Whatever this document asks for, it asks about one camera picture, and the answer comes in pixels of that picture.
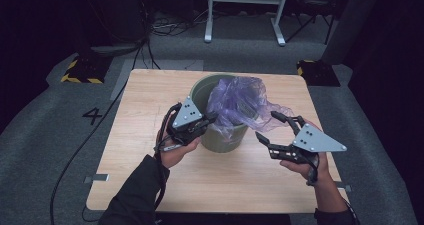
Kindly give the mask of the person's right hand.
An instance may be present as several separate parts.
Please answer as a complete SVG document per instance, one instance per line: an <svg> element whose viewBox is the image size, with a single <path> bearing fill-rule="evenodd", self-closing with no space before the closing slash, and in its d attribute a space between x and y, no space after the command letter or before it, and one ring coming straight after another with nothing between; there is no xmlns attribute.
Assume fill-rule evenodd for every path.
<svg viewBox="0 0 424 225"><path fill-rule="evenodd" d="M308 186L318 187L319 183L331 181L332 177L329 172L329 165L326 153L319 153L317 156L316 168L309 164L296 164L287 160L282 160L280 165L292 172L299 173Z"/></svg>

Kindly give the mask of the black yellow striped base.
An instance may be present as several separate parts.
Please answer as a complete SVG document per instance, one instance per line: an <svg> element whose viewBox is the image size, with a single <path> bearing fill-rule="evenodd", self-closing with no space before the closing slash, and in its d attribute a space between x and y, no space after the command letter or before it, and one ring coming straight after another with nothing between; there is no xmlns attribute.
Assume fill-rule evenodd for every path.
<svg viewBox="0 0 424 225"><path fill-rule="evenodd" d="M68 65L61 81L102 84L105 82L111 62L111 57L88 59L76 56Z"/></svg>
<svg viewBox="0 0 424 225"><path fill-rule="evenodd" d="M298 75L308 86L339 87L340 82L331 65L321 60L300 60L296 64Z"/></svg>

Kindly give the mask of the black tripod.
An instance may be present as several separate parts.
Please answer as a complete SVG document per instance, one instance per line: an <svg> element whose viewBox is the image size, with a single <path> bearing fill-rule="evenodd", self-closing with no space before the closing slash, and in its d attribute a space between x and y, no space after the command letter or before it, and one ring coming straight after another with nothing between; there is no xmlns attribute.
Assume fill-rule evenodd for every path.
<svg viewBox="0 0 424 225"><path fill-rule="evenodd" d="M286 41L289 42L294 38L300 31L302 31L309 23L314 22L318 16L321 16L324 22L328 25L324 44L329 41L330 33L335 20L335 9L336 2L330 0L296 0L296 6L293 14L295 15L300 27L291 34ZM308 15L309 19L302 23L300 21L300 15Z"/></svg>

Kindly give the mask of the purple plastic trash bag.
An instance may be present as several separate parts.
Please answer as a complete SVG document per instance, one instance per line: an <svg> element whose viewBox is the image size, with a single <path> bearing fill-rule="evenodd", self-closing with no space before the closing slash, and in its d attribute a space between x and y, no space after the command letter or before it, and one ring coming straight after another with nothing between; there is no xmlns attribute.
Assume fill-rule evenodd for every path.
<svg viewBox="0 0 424 225"><path fill-rule="evenodd" d="M268 100L266 86L260 78L236 76L222 78L211 91L207 111L218 115L212 128L229 139L236 126L247 126L255 131L268 132L287 123L279 123L272 116L277 111L293 116L291 108Z"/></svg>

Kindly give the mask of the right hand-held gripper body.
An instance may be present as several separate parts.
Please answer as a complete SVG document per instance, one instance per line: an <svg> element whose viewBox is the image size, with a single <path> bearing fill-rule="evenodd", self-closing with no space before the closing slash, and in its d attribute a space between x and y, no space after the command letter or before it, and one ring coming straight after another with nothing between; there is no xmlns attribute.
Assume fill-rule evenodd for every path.
<svg viewBox="0 0 424 225"><path fill-rule="evenodd" d="M347 147L315 126L306 123L294 129L294 139L289 145L268 144L272 159L287 160L296 164L316 161L320 152L345 152Z"/></svg>

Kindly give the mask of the green plastic trash bin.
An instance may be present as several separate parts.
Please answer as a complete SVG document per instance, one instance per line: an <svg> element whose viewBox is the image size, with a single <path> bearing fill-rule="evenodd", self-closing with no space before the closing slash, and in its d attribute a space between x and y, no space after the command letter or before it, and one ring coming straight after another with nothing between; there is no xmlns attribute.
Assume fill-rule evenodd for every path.
<svg viewBox="0 0 424 225"><path fill-rule="evenodd" d="M231 74L212 74L198 80L191 89L190 96L202 113L207 113L208 99L211 91L218 85L222 78L236 77ZM203 146L216 153L227 153L236 149L248 129L247 126L236 126L235 134L229 138L224 138L216 130L208 126L206 133L201 137Z"/></svg>

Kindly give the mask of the person's left hand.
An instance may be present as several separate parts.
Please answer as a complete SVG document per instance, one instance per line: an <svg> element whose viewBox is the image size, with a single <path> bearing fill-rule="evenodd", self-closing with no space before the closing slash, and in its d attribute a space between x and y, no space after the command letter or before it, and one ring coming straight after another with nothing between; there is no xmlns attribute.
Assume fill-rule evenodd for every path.
<svg viewBox="0 0 424 225"><path fill-rule="evenodd" d="M186 154L194 151L201 142L201 138L196 137L188 145L178 147L172 139L167 138L166 126L168 121L169 117L165 116L155 141L155 144L159 146L161 164L167 169L177 165Z"/></svg>

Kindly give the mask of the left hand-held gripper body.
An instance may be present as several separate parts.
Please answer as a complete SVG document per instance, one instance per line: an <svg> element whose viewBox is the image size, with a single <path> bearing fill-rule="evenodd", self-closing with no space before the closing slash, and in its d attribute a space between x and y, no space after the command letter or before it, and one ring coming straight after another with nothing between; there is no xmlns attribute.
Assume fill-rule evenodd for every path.
<svg viewBox="0 0 424 225"><path fill-rule="evenodd" d="M202 136L206 130L200 130L199 124L206 122L203 115L190 96L183 103L178 103L177 111L171 116L167 133L178 145L188 145L196 137Z"/></svg>

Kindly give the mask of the grey pillar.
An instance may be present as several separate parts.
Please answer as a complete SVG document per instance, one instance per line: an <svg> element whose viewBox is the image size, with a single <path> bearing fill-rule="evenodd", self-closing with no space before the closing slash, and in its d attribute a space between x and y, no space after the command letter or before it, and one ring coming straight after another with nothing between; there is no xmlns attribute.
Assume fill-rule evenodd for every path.
<svg viewBox="0 0 424 225"><path fill-rule="evenodd" d="M330 38L321 60L330 65L342 64L354 45L377 0L349 0Z"/></svg>

